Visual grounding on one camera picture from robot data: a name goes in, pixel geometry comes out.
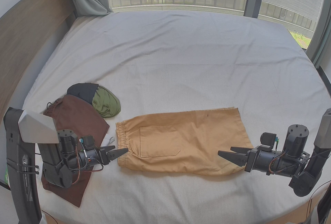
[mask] patch pocket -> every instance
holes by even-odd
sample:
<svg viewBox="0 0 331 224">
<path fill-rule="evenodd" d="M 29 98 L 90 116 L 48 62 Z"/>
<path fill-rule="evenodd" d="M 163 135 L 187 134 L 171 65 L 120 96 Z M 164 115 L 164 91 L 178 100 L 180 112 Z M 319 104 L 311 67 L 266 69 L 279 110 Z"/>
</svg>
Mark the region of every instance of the patch pocket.
<svg viewBox="0 0 331 224">
<path fill-rule="evenodd" d="M 140 157 L 176 156 L 180 134 L 173 126 L 140 127 Z"/>
</svg>

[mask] wooden bed frame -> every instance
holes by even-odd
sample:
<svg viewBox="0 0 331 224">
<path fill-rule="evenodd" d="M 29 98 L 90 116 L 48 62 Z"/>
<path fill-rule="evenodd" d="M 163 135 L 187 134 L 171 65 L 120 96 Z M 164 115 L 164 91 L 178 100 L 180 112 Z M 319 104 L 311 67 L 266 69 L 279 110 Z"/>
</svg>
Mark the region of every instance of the wooden bed frame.
<svg viewBox="0 0 331 224">
<path fill-rule="evenodd" d="M 0 120 L 31 60 L 74 10 L 72 0 L 21 0 L 0 18 Z"/>
</svg>

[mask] brown shorts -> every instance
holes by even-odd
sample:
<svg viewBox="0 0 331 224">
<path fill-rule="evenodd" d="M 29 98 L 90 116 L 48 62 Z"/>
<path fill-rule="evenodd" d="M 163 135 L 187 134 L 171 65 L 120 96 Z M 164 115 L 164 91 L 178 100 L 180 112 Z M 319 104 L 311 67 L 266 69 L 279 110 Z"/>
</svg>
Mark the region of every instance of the brown shorts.
<svg viewBox="0 0 331 224">
<path fill-rule="evenodd" d="M 253 147 L 238 108 L 147 114 L 116 123 L 121 167 L 152 172 L 226 175 L 239 167 L 217 155 Z"/>
</svg>

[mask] green clothing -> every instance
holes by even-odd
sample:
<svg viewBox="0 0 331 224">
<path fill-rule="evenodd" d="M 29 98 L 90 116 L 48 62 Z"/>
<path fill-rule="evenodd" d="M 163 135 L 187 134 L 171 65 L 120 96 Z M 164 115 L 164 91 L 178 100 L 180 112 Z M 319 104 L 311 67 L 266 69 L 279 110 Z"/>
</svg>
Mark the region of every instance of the green clothing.
<svg viewBox="0 0 331 224">
<path fill-rule="evenodd" d="M 98 86 L 92 99 L 92 106 L 103 118 L 111 118 L 121 111 L 118 98 L 103 86 Z"/>
</svg>

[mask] white bed sheet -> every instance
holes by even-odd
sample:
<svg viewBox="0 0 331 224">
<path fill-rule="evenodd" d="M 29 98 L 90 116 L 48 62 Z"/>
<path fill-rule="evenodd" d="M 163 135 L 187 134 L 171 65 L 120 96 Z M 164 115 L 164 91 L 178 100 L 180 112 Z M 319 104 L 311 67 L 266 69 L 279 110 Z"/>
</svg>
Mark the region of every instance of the white bed sheet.
<svg viewBox="0 0 331 224">
<path fill-rule="evenodd" d="M 42 112 L 78 82 L 99 83 L 119 98 L 122 111 L 106 119 L 110 136 L 116 122 L 137 115 L 235 106 L 254 146 L 267 131 L 282 147 L 288 126 L 298 123 L 310 131 L 311 153 L 331 107 L 317 71 L 283 25 L 209 12 L 77 19 L 24 108 Z M 330 160 L 317 186 L 330 180 L 329 167 Z M 265 223 L 309 199 L 297 197 L 289 181 L 243 170 L 223 177 L 140 172 L 114 161 L 92 175 L 80 208 L 44 190 L 40 179 L 38 193 L 41 208 L 68 223 Z"/>
</svg>

